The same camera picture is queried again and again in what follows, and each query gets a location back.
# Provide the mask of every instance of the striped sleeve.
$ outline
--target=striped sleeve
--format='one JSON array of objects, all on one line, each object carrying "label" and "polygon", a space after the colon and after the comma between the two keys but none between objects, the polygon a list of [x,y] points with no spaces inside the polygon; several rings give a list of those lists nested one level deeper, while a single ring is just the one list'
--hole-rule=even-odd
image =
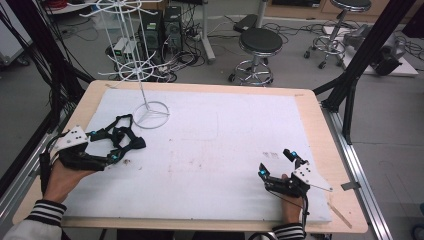
[{"label": "striped sleeve", "polygon": [[272,229],[278,240],[301,240],[305,239],[305,232],[303,232],[302,224],[290,223],[280,225]]},{"label": "striped sleeve", "polygon": [[38,200],[26,220],[60,227],[65,211],[65,205],[47,200]]}]

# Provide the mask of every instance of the wooden table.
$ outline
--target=wooden table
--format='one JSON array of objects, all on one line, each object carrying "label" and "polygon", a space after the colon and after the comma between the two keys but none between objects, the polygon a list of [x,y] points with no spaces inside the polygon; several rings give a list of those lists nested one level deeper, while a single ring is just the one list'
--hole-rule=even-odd
[{"label": "wooden table", "polygon": [[[81,102],[70,118],[66,129],[79,124],[85,129],[90,122],[103,93],[109,86],[115,85],[111,81],[95,81],[90,84]],[[122,83],[119,89],[139,89],[138,83]],[[327,203],[332,215],[332,222],[325,224],[307,223],[306,231],[315,233],[363,233],[366,224],[361,207],[353,190],[344,191],[341,184],[349,182],[342,160],[331,136],[331,132],[324,119],[318,101],[310,90],[258,88],[220,85],[195,84],[158,84],[144,83],[146,90],[184,91],[184,92],[212,92],[293,96],[295,98],[300,117],[309,141],[312,155],[318,171],[334,188],[333,192],[326,192]],[[32,210],[33,204],[41,198],[40,181],[37,178],[24,198],[13,222],[24,219]],[[98,227],[98,228],[147,228],[147,229],[181,229],[181,230],[221,230],[221,231],[270,231],[277,225],[267,221],[219,221],[219,220],[151,220],[151,219],[116,219],[116,218],[81,218],[64,217],[64,227]]]}]

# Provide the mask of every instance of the gray floor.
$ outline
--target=gray floor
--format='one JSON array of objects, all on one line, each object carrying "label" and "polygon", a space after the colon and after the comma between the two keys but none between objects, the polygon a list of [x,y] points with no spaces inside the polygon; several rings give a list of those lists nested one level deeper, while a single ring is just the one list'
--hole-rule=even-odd
[{"label": "gray floor", "polygon": [[[67,15],[59,23],[72,24],[82,21],[83,19],[75,15]],[[211,20],[210,28],[227,21],[226,18]],[[295,28],[316,23],[281,19],[271,19],[267,22]],[[231,28],[231,24],[223,24],[219,30]],[[78,26],[76,31],[78,35],[71,35],[65,40],[68,48],[95,78],[106,79],[107,77],[97,74],[113,71],[112,62],[104,53],[108,46],[104,31],[96,33],[91,22]],[[237,35],[232,31],[213,34]],[[330,58],[325,69],[318,69],[322,53],[314,52],[308,60],[303,58],[304,51],[315,36],[307,32],[288,36],[289,42],[284,45],[281,53],[270,58],[269,65],[274,71],[275,80],[269,87],[314,89],[342,73],[343,70],[335,65],[334,58]],[[422,40],[411,40],[424,46]],[[216,62],[196,68],[188,67],[177,72],[177,83],[233,84],[227,81],[233,67],[250,57],[242,56],[245,53],[239,48],[237,38],[211,38],[210,41],[216,54]],[[413,67],[424,69],[423,61],[409,54],[405,58]],[[6,136],[0,139],[0,173],[3,174],[49,111],[49,89],[34,65],[22,67],[13,64],[3,69],[0,76],[0,132],[2,136]],[[319,95],[318,99],[323,100],[327,95],[328,93]],[[424,223],[419,211],[419,204],[424,202],[423,122],[422,72],[414,78],[372,75],[361,77],[353,114],[352,141],[394,239],[411,239],[409,231],[412,226]],[[1,226],[1,236],[10,225],[9,220]],[[73,239],[96,239],[100,236],[98,229],[67,231]],[[115,234],[114,230],[108,231],[106,239],[113,239]],[[177,239],[188,239],[188,236],[190,232],[179,232]],[[364,234],[335,234],[333,237],[374,238],[372,230]]]}]

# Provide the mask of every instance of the sleeve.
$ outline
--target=sleeve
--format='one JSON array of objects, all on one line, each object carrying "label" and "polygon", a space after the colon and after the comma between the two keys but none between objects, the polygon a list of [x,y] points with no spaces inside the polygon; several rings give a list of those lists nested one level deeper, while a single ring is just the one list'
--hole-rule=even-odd
[{"label": "sleeve", "polygon": [[60,240],[60,222],[65,211],[60,203],[38,200],[29,216],[13,226],[3,240]]},{"label": "sleeve", "polygon": [[301,223],[290,223],[280,225],[272,229],[278,240],[290,239],[301,240],[305,239],[305,232],[303,231]]}]

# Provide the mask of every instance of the white device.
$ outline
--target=white device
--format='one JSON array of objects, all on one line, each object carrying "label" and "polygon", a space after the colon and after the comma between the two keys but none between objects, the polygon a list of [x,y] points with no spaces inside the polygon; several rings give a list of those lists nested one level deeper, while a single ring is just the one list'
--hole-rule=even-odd
[{"label": "white device", "polygon": [[64,137],[57,141],[54,149],[60,151],[86,142],[88,142],[87,135],[79,125],[76,125]]},{"label": "white device", "polygon": [[116,60],[120,64],[126,63],[124,54],[125,54],[125,49],[127,47],[127,44],[128,44],[128,39],[127,38],[121,38],[121,39],[119,39],[119,41],[113,47],[113,52],[115,53]]},{"label": "white device", "polygon": [[135,40],[129,40],[127,46],[124,50],[124,57],[126,63],[132,63],[135,61],[139,61],[139,54],[137,54],[137,42]]},{"label": "white device", "polygon": [[321,188],[329,192],[333,191],[331,185],[328,184],[328,182],[309,164],[309,162],[298,167],[295,171],[293,171],[293,174],[302,182],[310,186]]}]

